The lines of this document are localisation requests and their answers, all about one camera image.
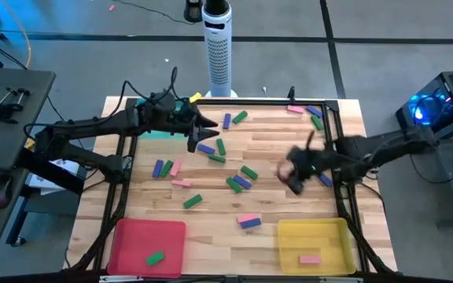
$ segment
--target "purple block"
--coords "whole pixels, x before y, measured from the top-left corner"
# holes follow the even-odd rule
[[[242,229],[248,229],[254,226],[261,225],[261,219],[252,219],[248,221],[241,222]]]
[[[230,113],[225,114],[225,119],[223,120],[223,129],[228,130],[230,127],[230,118],[232,115]]]
[[[202,151],[203,153],[207,153],[207,154],[214,154],[214,152],[215,152],[215,149],[210,148],[210,147],[208,147],[206,145],[202,145],[202,144],[199,144],[197,146],[197,149]]]
[[[320,174],[318,176],[319,180],[321,180],[321,182],[324,184],[324,186],[328,186],[328,187],[331,187],[332,186],[332,182],[330,180],[330,178],[328,178],[328,176],[324,175],[324,174]]]
[[[318,109],[316,109],[316,108],[314,108],[314,107],[312,107],[312,106],[308,106],[308,107],[307,107],[307,111],[309,111],[310,113],[316,115],[316,116],[319,117],[319,118],[322,117],[322,113],[321,113]]]
[[[239,183],[241,186],[243,186],[246,189],[251,189],[251,183],[246,181],[246,180],[244,180],[244,178],[242,178],[239,175],[235,175],[234,181]]]
[[[160,170],[162,169],[162,165],[164,165],[163,160],[157,160],[157,162],[155,163],[155,168],[153,169],[153,174],[152,174],[152,176],[154,178],[158,178],[158,176],[160,175]]]

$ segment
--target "wooden tabletop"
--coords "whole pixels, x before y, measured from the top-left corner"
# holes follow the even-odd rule
[[[118,97],[107,97],[103,116],[116,106]],[[338,100],[345,135],[365,135],[361,109],[357,100]],[[209,160],[203,153],[188,153],[186,139],[139,138],[125,217],[132,219],[176,220],[186,224],[183,274],[282,275],[278,261],[277,223],[281,219],[323,219],[337,217],[333,190],[313,178],[306,182],[304,193],[297,197],[274,177],[278,160],[293,145],[304,146],[309,131],[314,129],[308,113],[287,112],[283,106],[200,105],[205,117],[216,121],[219,137],[226,147],[226,163]],[[235,116],[249,113],[238,125],[222,129],[225,113]],[[114,154],[118,136],[98,137],[94,151]],[[323,133],[312,142],[323,148]],[[215,148],[215,138],[203,142]],[[192,183],[191,189],[171,184],[171,176],[152,178],[156,160],[183,158],[177,179]],[[249,191],[235,194],[225,180],[246,165],[259,174]],[[102,180],[97,174],[85,186]],[[376,181],[365,183],[378,190]],[[74,264],[90,247],[99,233],[108,184],[86,191],[79,204],[68,248],[68,259]],[[203,201],[190,210],[182,203],[196,194]],[[385,264],[396,269],[389,230],[382,203],[371,191],[357,187],[357,202],[363,233]],[[236,216],[259,213],[262,226],[242,230]],[[106,267],[112,245],[106,241],[102,267]],[[357,247],[352,241],[356,266]]]

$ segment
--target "green block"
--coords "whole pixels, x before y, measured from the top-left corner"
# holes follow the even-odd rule
[[[214,160],[214,161],[218,161],[218,162],[221,162],[221,163],[225,163],[227,161],[227,160],[225,160],[224,157],[216,156],[214,154],[209,154],[209,159],[210,160]]]
[[[167,173],[169,173],[169,170],[171,170],[172,164],[174,164],[174,162],[172,162],[172,161],[170,161],[170,160],[167,160],[167,162],[165,163],[165,165],[164,165],[164,166],[162,167],[162,169],[160,170],[160,176],[161,176],[161,177],[167,176]]]
[[[225,145],[223,144],[223,140],[221,138],[218,138],[216,140],[216,144],[218,145],[220,156],[224,156],[225,154],[227,154],[227,152],[225,151]]]
[[[235,116],[235,118],[232,121],[234,123],[239,123],[247,116],[248,116],[248,113],[246,111],[242,111],[239,113],[239,115]]]
[[[164,259],[164,252],[159,251],[147,257],[146,264],[148,266],[152,266],[153,264],[160,262],[162,259]]]
[[[228,183],[228,185],[230,185],[230,188],[232,188],[235,191],[235,193],[242,192],[241,186],[237,182],[235,182],[232,177],[228,177],[228,179],[226,180],[226,183]]]
[[[241,171],[253,180],[258,179],[258,174],[255,171],[249,169],[247,166],[242,166]]]
[[[185,209],[193,207],[195,204],[198,204],[202,201],[202,196],[200,194],[196,195],[195,197],[190,198],[189,200],[185,201],[182,206]]]
[[[324,129],[324,127],[321,124],[321,120],[318,117],[312,115],[311,119],[312,122],[314,122],[315,127],[318,128],[318,130]]]

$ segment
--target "yellow bin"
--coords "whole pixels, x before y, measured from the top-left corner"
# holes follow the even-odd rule
[[[355,272],[347,222],[335,219],[281,220],[278,224],[279,261],[286,275],[346,275]],[[300,263],[300,256],[320,263]]]

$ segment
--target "wooden block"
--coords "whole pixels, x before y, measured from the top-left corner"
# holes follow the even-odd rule
[[[218,151],[220,156],[224,156],[225,154],[227,154],[227,151],[225,151],[225,145],[223,144],[223,139],[218,138],[216,140],[216,144],[218,145]]]
[[[230,185],[230,188],[232,188],[235,193],[240,193],[242,192],[242,188],[239,186],[239,184],[237,184],[233,179],[232,177],[228,177],[228,179],[226,180],[226,183],[228,183],[228,185]]]
[[[309,106],[307,107],[307,111],[309,111],[311,114],[316,115],[316,116],[319,117],[319,118],[322,117],[322,113],[321,113],[318,109],[314,108],[314,106],[310,106],[310,105],[309,105]]]
[[[169,173],[169,170],[171,170],[173,162],[170,160],[167,160],[165,165],[162,167],[162,170],[160,170],[160,176],[165,177],[167,176],[167,173]]]
[[[164,252],[159,251],[146,258],[146,265],[152,266],[164,259]]]
[[[314,125],[318,130],[324,129],[324,127],[321,124],[321,120],[318,117],[312,115],[311,119],[312,119],[312,122],[314,122]]]
[[[164,165],[163,160],[157,160],[157,162],[155,163],[155,168],[153,169],[153,174],[152,174],[152,176],[154,178],[158,178],[158,176],[160,175],[160,170],[162,169],[162,165]]]
[[[172,169],[171,169],[172,177],[175,177],[178,174],[181,164],[182,164],[182,158],[178,158],[177,160],[174,160],[174,165],[172,165]]]
[[[248,229],[259,225],[261,225],[261,219],[251,219],[248,221],[241,222],[242,229]]]
[[[288,111],[302,114],[305,111],[305,109],[298,106],[288,105]]]
[[[313,255],[300,255],[300,263],[303,264],[320,264],[321,258]]]
[[[251,183],[246,181],[244,178],[242,178],[239,175],[234,176],[234,181],[239,183],[241,186],[243,186],[246,189],[251,189]]]
[[[241,171],[253,180],[258,179],[258,174],[255,171],[249,169],[247,166],[242,166]]]
[[[214,160],[214,161],[218,161],[218,162],[221,162],[221,163],[225,163],[227,161],[224,157],[216,156],[214,154],[209,154],[209,159],[210,160]]]
[[[193,207],[195,204],[198,204],[202,201],[202,196],[200,194],[197,194],[195,197],[190,198],[189,200],[185,201],[182,206],[185,209]]]
[[[333,185],[330,178],[324,174],[318,175],[318,179],[324,184],[324,186],[331,187]]]
[[[230,119],[232,119],[232,115],[230,113],[225,114],[225,119],[223,119],[223,129],[228,130],[230,127]]]
[[[257,219],[259,218],[260,215],[257,215],[256,213],[254,214],[249,214],[249,215],[241,215],[241,216],[238,216],[237,217],[237,221],[240,223],[240,222],[246,222],[246,221],[249,221],[249,220],[253,220],[253,219]]]
[[[246,111],[242,111],[239,113],[239,115],[235,116],[235,118],[232,121],[234,122],[234,124],[238,124],[247,116],[248,113]]]
[[[199,144],[197,146],[197,149],[202,151],[203,153],[207,153],[207,154],[214,154],[214,152],[215,152],[215,150],[212,147],[208,147],[208,146],[202,145],[202,144]]]
[[[188,181],[179,181],[179,180],[172,180],[171,181],[171,184],[172,185],[177,185],[177,186],[183,186],[183,187],[186,187],[186,188],[190,188],[192,186],[192,183],[191,182],[188,182]]]

